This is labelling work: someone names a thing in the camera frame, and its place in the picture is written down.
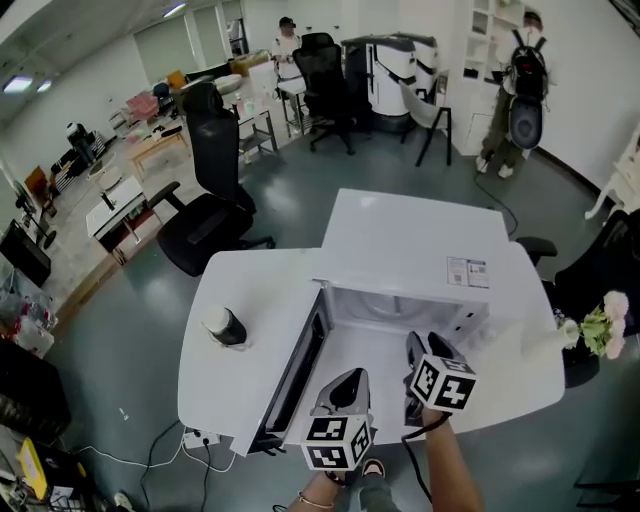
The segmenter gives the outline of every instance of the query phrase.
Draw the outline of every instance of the pink chair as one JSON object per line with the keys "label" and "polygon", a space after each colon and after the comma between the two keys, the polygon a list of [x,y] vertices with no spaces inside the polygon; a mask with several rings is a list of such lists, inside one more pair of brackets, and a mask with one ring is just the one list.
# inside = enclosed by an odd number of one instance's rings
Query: pink chair
{"label": "pink chair", "polygon": [[148,121],[158,115],[160,106],[158,98],[147,91],[143,91],[130,100],[127,100],[127,106],[131,110],[131,115],[138,121]]}

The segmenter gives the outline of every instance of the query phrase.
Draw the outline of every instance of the white shelf unit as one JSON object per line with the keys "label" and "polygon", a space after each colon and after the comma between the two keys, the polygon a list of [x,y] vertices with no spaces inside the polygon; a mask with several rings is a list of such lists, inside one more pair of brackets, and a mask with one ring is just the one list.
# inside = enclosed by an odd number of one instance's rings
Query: white shelf unit
{"label": "white shelf unit", "polygon": [[487,133],[498,93],[492,71],[499,70],[498,42],[522,26],[527,6],[521,0],[456,2],[446,105],[453,116],[452,141],[462,155],[477,155]]}

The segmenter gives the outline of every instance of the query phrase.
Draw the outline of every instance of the flower vase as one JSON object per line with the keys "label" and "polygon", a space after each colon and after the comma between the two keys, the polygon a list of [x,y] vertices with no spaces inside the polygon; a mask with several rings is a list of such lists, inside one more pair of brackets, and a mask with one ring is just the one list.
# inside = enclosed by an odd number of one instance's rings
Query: flower vase
{"label": "flower vase", "polygon": [[560,354],[562,349],[575,347],[580,338],[578,324],[573,320],[566,320],[555,331],[545,333],[542,337],[527,341],[522,346],[522,356],[536,358],[549,351]]}

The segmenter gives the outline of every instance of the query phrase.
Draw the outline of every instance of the black stand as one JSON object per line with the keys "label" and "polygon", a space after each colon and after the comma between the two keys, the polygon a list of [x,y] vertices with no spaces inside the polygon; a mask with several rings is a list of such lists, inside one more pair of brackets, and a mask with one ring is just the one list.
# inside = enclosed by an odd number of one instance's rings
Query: black stand
{"label": "black stand", "polygon": [[27,206],[27,201],[23,196],[18,197],[16,201],[16,208],[19,208],[22,211],[24,211],[24,213],[27,214],[27,217],[29,217],[33,221],[35,226],[42,232],[42,234],[44,235],[44,241],[42,243],[42,247],[44,249],[48,249],[53,243],[53,241],[55,240],[56,235],[58,233],[55,230],[52,231],[51,233],[47,233],[44,229],[42,229],[42,226],[40,226],[40,224],[38,224],[38,222],[33,217],[33,215],[31,215],[31,212],[29,211],[29,206]]}

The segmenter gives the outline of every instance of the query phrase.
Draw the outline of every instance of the bracelet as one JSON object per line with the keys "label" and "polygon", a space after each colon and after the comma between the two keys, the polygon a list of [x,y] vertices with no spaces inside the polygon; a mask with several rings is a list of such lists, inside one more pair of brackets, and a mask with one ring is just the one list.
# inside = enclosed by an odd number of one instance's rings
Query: bracelet
{"label": "bracelet", "polygon": [[347,485],[347,482],[336,475],[333,471],[325,471],[324,474],[329,480],[331,480],[334,484],[339,485],[340,487],[345,487]]}
{"label": "bracelet", "polygon": [[318,505],[317,503],[309,501],[302,495],[302,491],[298,491],[298,501],[306,505],[311,505],[312,507],[321,508],[322,510],[331,510],[333,508],[333,503],[331,505]]}

